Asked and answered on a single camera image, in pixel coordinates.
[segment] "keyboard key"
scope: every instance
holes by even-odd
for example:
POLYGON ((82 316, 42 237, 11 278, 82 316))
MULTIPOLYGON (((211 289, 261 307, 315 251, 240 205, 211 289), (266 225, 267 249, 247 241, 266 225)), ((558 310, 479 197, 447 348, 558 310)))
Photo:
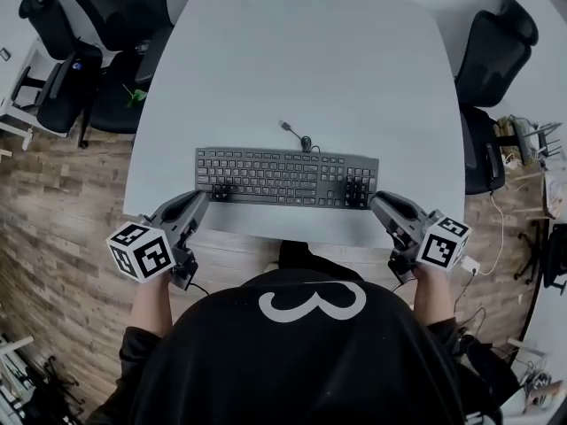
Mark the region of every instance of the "keyboard key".
POLYGON ((296 189, 295 195, 299 197, 314 197, 317 191, 314 189, 296 189))
POLYGON ((277 197, 271 195, 232 194, 230 201, 244 203, 277 203, 277 197))

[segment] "black keyboard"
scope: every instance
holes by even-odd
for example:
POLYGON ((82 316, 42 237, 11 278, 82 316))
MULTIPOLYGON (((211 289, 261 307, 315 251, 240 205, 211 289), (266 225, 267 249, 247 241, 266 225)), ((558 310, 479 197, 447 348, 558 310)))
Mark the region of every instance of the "black keyboard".
POLYGON ((196 189, 214 202, 368 209, 378 159, 345 154, 197 148, 196 189))

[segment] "white table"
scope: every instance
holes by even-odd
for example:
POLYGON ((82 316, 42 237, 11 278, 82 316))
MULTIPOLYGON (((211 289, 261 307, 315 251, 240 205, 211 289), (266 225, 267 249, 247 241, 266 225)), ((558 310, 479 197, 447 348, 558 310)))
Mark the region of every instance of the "white table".
MULTIPOLYGON (((190 0, 136 136, 124 212, 194 189, 196 147, 299 149, 380 159, 378 188, 462 219, 453 76, 432 16, 407 0, 190 0)), ((204 228, 390 247, 370 211, 210 205, 204 228)))

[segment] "black cable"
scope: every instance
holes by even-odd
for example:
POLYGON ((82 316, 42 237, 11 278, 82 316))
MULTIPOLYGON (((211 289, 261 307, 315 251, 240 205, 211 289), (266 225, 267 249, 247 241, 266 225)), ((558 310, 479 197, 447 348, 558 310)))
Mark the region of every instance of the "black cable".
POLYGON ((395 287, 393 287, 390 291, 393 293, 393 292, 394 292, 395 290, 397 290, 399 287, 410 283, 412 280, 416 280, 416 278, 414 277, 413 279, 409 279, 406 283, 400 283, 399 285, 396 285, 395 287))
POLYGON ((455 313, 457 311, 457 302, 459 302, 459 300, 462 298, 462 295, 464 294, 464 292, 467 290, 467 288, 469 288, 470 283, 472 282, 472 279, 475 278, 474 274, 470 275, 470 279, 467 282, 467 284, 464 287, 464 290, 462 291, 462 293, 459 295, 459 297, 457 298, 457 300, 454 302, 454 307, 453 307, 453 313, 455 313))
POLYGON ((290 131, 292 134, 294 134, 296 137, 298 137, 299 142, 301 143, 301 150, 303 152, 311 152, 313 149, 317 149, 319 150, 319 152, 321 152, 321 148, 319 148, 319 145, 311 145, 311 137, 308 137, 307 135, 301 137, 299 136, 293 129, 291 129, 291 126, 289 123, 286 123, 283 120, 280 120, 280 127, 284 130, 284 131, 290 131))
POLYGON ((201 291, 203 291, 207 296, 211 296, 207 290, 205 290, 203 287, 199 287, 196 283, 191 282, 191 283, 189 284, 189 286, 191 286, 191 287, 197 287, 197 288, 199 288, 201 291))

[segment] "floor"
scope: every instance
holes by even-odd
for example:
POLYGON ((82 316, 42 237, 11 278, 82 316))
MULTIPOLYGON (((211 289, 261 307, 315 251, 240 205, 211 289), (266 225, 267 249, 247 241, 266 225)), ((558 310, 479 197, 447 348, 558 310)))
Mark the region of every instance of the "floor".
MULTIPOLYGON (((86 399, 89 412, 113 391, 119 376, 118 350, 136 284, 117 273, 105 239, 128 216, 121 213, 132 151, 131 136, 88 134, 89 148, 77 150, 76 133, 61 139, 35 131, 29 151, 18 138, 0 138, 13 158, 0 163, 0 328, 12 338, 33 335, 27 356, 35 363, 51 354, 64 373, 81 384, 74 393, 86 399)), ((493 274, 478 275, 457 305, 464 321, 483 306, 486 318, 479 336, 503 346, 524 325, 533 285, 515 282, 526 261, 519 232, 530 221, 512 210, 540 201, 540 183, 517 189, 514 182, 494 194, 506 214, 504 249, 493 274)), ((467 253, 486 271, 501 246, 501 216, 489 196, 468 197, 465 220, 473 228, 467 253)), ((200 268, 199 285, 213 292, 238 286, 276 259, 279 241, 214 231, 199 231, 191 240, 200 268)), ((358 271, 386 288, 396 285, 386 263, 388 251, 312 245, 318 255, 358 271)), ((470 275, 456 268, 454 298, 470 275)), ((411 304, 415 283, 399 288, 411 304)), ((171 289, 175 317, 202 297, 171 289)), ((469 326, 477 329, 483 313, 469 326)))

